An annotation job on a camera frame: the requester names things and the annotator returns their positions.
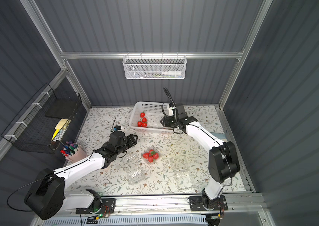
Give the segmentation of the white plastic perforated basket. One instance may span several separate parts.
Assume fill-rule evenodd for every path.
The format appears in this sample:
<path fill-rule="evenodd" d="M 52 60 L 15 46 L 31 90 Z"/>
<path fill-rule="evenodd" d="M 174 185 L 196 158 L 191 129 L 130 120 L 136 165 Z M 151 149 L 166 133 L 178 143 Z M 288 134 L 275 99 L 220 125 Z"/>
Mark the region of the white plastic perforated basket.
<path fill-rule="evenodd" d="M 159 102 L 145 102 L 139 101 L 135 104 L 130 120 L 129 128 L 141 133 L 160 133 L 171 134 L 173 129 L 170 127 L 164 127 L 161 124 L 162 118 L 165 116 L 162 112 L 162 106 L 164 110 L 167 110 L 169 104 Z M 140 114 L 144 113 L 144 118 L 147 119 L 147 127 L 139 127 L 138 122 L 142 120 Z"/>

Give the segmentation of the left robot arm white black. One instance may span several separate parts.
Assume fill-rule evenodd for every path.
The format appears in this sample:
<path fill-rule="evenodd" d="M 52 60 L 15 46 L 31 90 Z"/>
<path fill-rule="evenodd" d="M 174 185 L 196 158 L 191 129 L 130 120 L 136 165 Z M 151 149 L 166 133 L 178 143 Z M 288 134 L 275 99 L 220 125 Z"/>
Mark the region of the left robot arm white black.
<path fill-rule="evenodd" d="M 72 209 L 82 209 L 91 214 L 107 211 L 96 191 L 86 189 L 83 192 L 67 192 L 66 189 L 93 171 L 108 168 L 120 154 L 134 147 L 137 142 L 137 135 L 126 135 L 121 130 L 112 132 L 109 141 L 90 156 L 63 168 L 42 170 L 31 184 L 24 203 L 42 220 Z"/>

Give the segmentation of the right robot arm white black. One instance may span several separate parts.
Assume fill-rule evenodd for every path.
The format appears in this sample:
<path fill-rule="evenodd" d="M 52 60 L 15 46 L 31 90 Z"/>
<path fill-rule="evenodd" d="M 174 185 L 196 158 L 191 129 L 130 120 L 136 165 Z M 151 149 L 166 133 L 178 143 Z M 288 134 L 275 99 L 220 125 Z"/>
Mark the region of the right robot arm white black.
<path fill-rule="evenodd" d="M 210 180 L 203 189 L 201 203 L 206 210 L 214 209 L 220 202 L 220 196 L 226 186 L 232 185 L 234 176 L 240 171 L 235 145 L 224 142 L 211 134 L 193 116 L 188 116 L 183 105 L 161 105 L 164 117 L 160 123 L 164 127 L 176 129 L 195 139 L 208 152 L 208 171 Z"/>

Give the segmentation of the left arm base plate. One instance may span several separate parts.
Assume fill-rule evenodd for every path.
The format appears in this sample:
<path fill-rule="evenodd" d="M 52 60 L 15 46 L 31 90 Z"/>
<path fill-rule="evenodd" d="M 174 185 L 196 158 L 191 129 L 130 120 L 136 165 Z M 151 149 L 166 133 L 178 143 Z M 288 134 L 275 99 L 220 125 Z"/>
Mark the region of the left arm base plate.
<path fill-rule="evenodd" d="M 114 198 L 95 199 L 88 208 L 76 209 L 76 214 L 112 214 L 115 207 L 116 199 Z"/>

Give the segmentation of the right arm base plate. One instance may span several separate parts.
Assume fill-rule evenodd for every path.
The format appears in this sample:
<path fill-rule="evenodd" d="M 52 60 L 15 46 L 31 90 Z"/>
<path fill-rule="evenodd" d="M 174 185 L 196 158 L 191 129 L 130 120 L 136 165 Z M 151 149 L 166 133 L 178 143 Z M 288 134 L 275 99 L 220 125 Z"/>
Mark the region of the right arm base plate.
<path fill-rule="evenodd" d="M 228 210 L 227 201 L 224 195 L 209 200 L 203 196 L 190 196 L 186 199 L 190 205 L 191 211 L 219 211 L 224 212 Z"/>

